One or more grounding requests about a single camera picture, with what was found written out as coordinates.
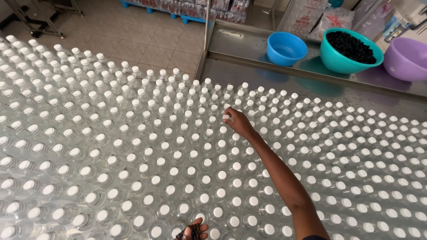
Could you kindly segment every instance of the hand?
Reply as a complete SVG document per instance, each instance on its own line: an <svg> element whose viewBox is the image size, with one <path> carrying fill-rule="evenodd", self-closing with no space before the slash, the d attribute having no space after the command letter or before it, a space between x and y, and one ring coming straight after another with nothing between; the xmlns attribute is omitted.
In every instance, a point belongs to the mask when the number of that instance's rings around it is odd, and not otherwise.
<svg viewBox="0 0 427 240"><path fill-rule="evenodd" d="M233 109L232 107L229 107L225 110L224 114L232 117L233 121L229 119L224 119L222 121L228 124L231 129L236 131L236 133L238 133L240 136L249 140L254 136L254 134L257 134L248 118L243 113Z"/></svg>
<svg viewBox="0 0 427 240"><path fill-rule="evenodd" d="M201 224L203 222L203 219L201 217L199 217L198 219L194 220L194 222L192 222L190 225L193 224ZM208 238L208 234L204 233L205 231L207 231L209 229L209 226L206 224L200 225L200 231L202 232L200 234L200 239L204 240L206 238ZM184 230L184 236L182 237L182 240L191 240L191 229L189 227L186 227Z"/></svg>

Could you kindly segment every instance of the blue pallet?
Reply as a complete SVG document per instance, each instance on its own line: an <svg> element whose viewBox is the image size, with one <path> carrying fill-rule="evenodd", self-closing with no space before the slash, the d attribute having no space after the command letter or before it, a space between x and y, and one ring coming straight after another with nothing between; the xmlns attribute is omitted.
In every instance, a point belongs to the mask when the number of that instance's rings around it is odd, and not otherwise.
<svg viewBox="0 0 427 240"><path fill-rule="evenodd" d="M190 21L196 21L196 22L200 22L200 23L206 23L205 19L201 19L201 18L193 18L193 17L189 17L189 16L185 16L185 15L181 15L182 18L182 22L184 24L188 24Z"/></svg>
<svg viewBox="0 0 427 240"><path fill-rule="evenodd" d="M139 7L144 7L144 6L140 6L140 5L136 4L136 3L129 3L129 2L126 2L126 1L123 1L123 0L119 0L119 1L122 3L122 6L123 6L124 8L128 8L128 7L130 7L131 5L135 5L135 6L139 6ZM157 11L161 11L161 12L167 12L167 11L162 11L162 10L158 10L158 9L152 9L152 8L148 8L148 7L145 7L145 8L147 9L147 12L148 12L148 13L154 13L154 11L155 11L155 10L157 10ZM172 19L175 19L175 18L177 18L177 17L178 17L178 15L170 13L170 17L171 17Z"/></svg>

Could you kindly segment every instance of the blue plastic basin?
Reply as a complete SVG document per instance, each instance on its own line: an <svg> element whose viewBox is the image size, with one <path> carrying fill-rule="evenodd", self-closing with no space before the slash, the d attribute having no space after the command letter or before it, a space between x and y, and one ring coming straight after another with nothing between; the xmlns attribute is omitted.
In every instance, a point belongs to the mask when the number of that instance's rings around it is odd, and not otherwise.
<svg viewBox="0 0 427 240"><path fill-rule="evenodd" d="M346 32L353 37L360 39L365 45L369 46L374 54L374 57L376 58L377 62L375 64L364 64L359 63L356 61L353 61L341 53L339 53L337 50L335 50L327 41L326 34L329 32ZM325 67L327 67L329 70L332 70L336 73L344 73L344 74L352 74L357 73L360 71L364 71L370 67L376 67L379 66L384 61L384 54L382 50L369 38L363 36L360 33L357 33L355 31L351 31L344 28L330 28L327 29L323 33L323 41L320 44L320 58L322 59L323 64Z"/></svg>
<svg viewBox="0 0 427 240"><path fill-rule="evenodd" d="M267 56L278 66L292 66L307 55L307 45L288 32L275 32L267 39Z"/></svg>

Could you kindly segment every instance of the sleeve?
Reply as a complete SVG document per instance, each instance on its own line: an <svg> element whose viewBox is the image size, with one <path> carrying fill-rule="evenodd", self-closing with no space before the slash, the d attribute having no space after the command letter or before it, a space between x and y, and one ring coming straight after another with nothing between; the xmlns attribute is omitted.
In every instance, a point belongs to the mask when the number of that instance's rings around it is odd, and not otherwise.
<svg viewBox="0 0 427 240"><path fill-rule="evenodd" d="M319 237L317 235L311 235L303 238L302 240L327 240L324 237Z"/></svg>

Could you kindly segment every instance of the tiled floor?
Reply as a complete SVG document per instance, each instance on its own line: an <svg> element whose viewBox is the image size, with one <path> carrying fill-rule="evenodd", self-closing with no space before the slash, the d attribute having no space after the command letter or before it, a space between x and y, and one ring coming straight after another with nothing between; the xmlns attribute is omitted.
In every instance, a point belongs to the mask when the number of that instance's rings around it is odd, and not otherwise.
<svg viewBox="0 0 427 240"><path fill-rule="evenodd" d="M159 11L149 14L138 6L125 9L118 0L77 0L77 4L84 18L64 13L55 22L66 39L43 34L37 40L51 50L59 43L69 49L78 47L103 53L116 64L128 61L143 71L153 69L158 73L160 69L168 69L172 73L177 67L193 79L203 48L203 23L183 24L181 18L172 19L170 14ZM50 14L48 4L40 6ZM27 14L31 18L42 19L34 15L34 7L29 7ZM251 6L246 24L270 29L270 16L261 13L262 9ZM25 25L16 21L3 29L3 33L24 41L32 38Z"/></svg>

